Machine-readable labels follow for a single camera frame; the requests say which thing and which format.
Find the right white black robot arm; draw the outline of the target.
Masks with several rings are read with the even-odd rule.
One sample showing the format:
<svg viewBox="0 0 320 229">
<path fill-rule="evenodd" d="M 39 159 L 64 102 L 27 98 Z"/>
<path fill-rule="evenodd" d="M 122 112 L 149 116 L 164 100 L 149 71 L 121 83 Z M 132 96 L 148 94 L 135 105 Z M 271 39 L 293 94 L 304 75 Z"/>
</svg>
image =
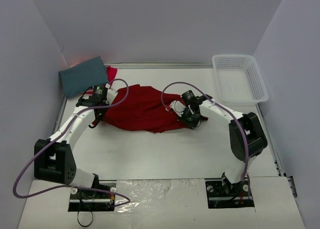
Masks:
<svg viewBox="0 0 320 229">
<path fill-rule="evenodd" d="M 245 180 L 253 160 L 268 146 L 258 116 L 253 112 L 232 110 L 207 94 L 195 96 L 192 90 L 183 93 L 181 99 L 181 102 L 172 102 L 170 108 L 177 114 L 178 121 L 188 128 L 193 130 L 210 119 L 228 130 L 230 149 L 235 159 L 222 174 L 221 188 L 226 195 L 234 195 L 240 189 L 239 182 Z"/>
</svg>

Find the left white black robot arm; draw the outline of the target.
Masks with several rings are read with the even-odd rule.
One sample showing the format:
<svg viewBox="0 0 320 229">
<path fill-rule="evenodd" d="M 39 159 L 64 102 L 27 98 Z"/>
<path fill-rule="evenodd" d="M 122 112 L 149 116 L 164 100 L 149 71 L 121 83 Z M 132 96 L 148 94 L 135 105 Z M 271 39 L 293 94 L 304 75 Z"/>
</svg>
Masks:
<svg viewBox="0 0 320 229">
<path fill-rule="evenodd" d="M 80 97 L 68 120 L 50 138 L 39 139 L 34 145 L 37 154 L 46 150 L 34 160 L 34 177 L 38 180 L 81 187 L 89 198 L 97 197 L 103 186 L 99 176 L 77 168 L 73 148 L 83 132 L 98 124 L 107 112 L 108 106 L 117 97 L 112 88 L 94 86 L 92 95 Z"/>
</svg>

